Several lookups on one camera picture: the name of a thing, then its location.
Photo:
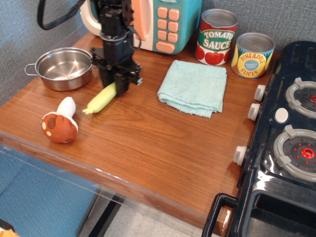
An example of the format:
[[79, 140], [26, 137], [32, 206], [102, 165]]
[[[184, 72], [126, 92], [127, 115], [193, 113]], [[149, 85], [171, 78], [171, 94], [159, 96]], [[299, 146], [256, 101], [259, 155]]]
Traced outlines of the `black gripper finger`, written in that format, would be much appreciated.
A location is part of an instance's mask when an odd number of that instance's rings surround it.
[[101, 77], [101, 81], [104, 87], [107, 87], [108, 85], [112, 84], [113, 82], [115, 82], [114, 80], [114, 69], [102, 69], [99, 68], [99, 73], [100, 73], [100, 77]]
[[117, 97], [122, 96], [125, 92], [128, 91], [129, 81], [128, 81], [128, 77], [126, 75], [116, 73], [114, 75], [114, 82], [116, 85], [116, 93], [117, 93], [116, 96]]

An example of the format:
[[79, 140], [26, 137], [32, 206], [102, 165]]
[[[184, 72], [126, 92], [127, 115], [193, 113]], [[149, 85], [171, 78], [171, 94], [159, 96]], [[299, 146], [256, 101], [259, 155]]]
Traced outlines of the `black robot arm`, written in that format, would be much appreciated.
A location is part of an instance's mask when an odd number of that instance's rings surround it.
[[138, 34], [131, 22], [134, 10], [130, 0], [97, 0], [95, 9], [101, 24], [102, 48], [91, 48], [92, 63], [99, 67], [104, 87], [115, 84], [116, 95], [121, 96], [129, 84], [140, 85], [142, 67], [133, 60], [134, 35]]

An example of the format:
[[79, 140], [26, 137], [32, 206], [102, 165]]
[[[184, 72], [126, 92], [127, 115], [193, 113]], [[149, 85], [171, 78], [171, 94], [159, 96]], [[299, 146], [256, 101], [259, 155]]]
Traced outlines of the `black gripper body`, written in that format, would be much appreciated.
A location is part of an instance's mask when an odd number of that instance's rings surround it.
[[92, 63], [102, 69], [114, 69], [114, 75], [120, 73], [128, 77], [128, 81], [136, 85], [142, 83], [141, 66], [133, 61], [134, 38], [105, 38], [103, 47], [91, 47]]

